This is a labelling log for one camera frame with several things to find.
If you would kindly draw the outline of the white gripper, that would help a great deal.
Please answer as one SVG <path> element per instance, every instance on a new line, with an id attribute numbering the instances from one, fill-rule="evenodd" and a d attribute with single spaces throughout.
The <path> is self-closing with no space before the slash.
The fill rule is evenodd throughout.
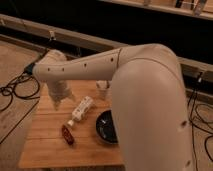
<path id="1" fill-rule="evenodd" d="M 76 101 L 76 97 L 71 93 L 71 89 L 66 81 L 48 82 L 47 87 L 56 111 L 60 108 L 61 100 L 67 98 L 73 102 Z"/>

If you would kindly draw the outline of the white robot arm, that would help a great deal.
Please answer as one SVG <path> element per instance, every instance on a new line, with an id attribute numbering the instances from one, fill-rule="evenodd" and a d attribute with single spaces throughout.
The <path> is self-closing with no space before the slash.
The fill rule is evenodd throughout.
<path id="1" fill-rule="evenodd" d="M 161 44 L 68 61 L 49 51 L 33 68 L 60 100 L 68 80 L 111 82 L 111 112 L 126 171 L 194 171 L 187 99 L 176 54 Z"/>

